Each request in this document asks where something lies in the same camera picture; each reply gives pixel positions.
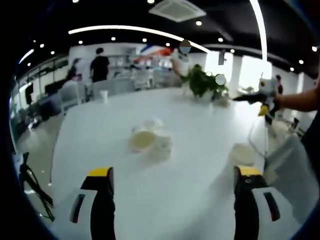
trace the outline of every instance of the floor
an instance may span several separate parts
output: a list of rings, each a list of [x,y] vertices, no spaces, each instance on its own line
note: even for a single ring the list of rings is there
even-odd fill
[[[51,117],[48,121],[41,123],[36,129],[32,131],[27,130],[17,142],[17,148],[20,153],[29,152],[27,164],[33,170],[42,190],[49,196],[51,196],[52,185],[51,168],[53,150],[63,120],[63,115]],[[274,135],[269,134],[268,154],[273,152],[278,145],[279,142],[275,139]],[[27,184],[25,185],[25,193],[43,219],[43,222],[49,226],[51,221],[45,217],[47,214],[41,201]]]

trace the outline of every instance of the tripod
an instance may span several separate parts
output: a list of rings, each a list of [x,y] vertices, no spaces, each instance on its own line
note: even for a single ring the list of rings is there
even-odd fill
[[[46,194],[41,189],[38,179],[36,178],[34,172],[27,165],[29,153],[26,152],[22,156],[23,156],[23,163],[20,166],[20,174],[19,174],[19,182],[21,184],[21,187],[23,190],[25,190],[25,182],[29,184],[29,186],[34,190],[35,194],[39,197],[39,199],[43,204],[43,207],[47,213],[47,216],[44,216],[44,217],[50,219],[53,222],[55,218],[50,210],[50,208],[53,208],[53,200],[48,194]]]

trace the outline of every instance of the white table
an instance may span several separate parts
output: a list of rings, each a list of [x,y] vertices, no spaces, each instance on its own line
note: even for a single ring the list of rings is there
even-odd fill
[[[229,108],[195,102],[178,88],[139,91],[70,109],[53,153],[53,200],[79,188],[87,173],[114,167],[115,234],[119,240],[234,238],[233,181],[226,168],[235,143],[251,140],[265,151],[259,104]],[[173,154],[149,162],[132,153],[133,126],[155,116],[172,134]],[[264,159],[257,155],[263,169]]]

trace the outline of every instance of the air conditioner vent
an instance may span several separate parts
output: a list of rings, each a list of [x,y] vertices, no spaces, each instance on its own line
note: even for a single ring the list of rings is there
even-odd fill
[[[163,0],[155,5],[149,13],[170,19],[176,23],[207,15],[205,11],[186,0]]]

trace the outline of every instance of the black ceiling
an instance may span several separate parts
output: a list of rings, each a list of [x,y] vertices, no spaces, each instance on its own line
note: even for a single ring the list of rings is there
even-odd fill
[[[148,13],[155,4],[147,0],[72,0],[23,1],[19,10],[23,17],[17,24],[21,28],[17,58],[28,50],[35,52],[19,66],[26,71],[32,65],[52,57],[50,51],[67,53],[70,46],[82,40],[84,44],[111,42],[141,43],[147,38],[149,44],[163,45],[170,42],[173,47],[178,41],[145,32],[132,30],[96,30],[68,35],[68,31],[96,25],[130,25],[160,30],[191,40],[197,44],[223,44],[261,49],[260,35],[254,11],[249,0],[190,0],[207,15],[197,19],[176,23]],[[259,0],[267,35],[268,52],[292,63],[299,71],[311,76],[318,74],[319,55],[312,46],[320,45],[316,29],[320,29],[320,14],[312,7],[312,0],[293,5],[290,0]],[[202,26],[196,26],[197,20]]]

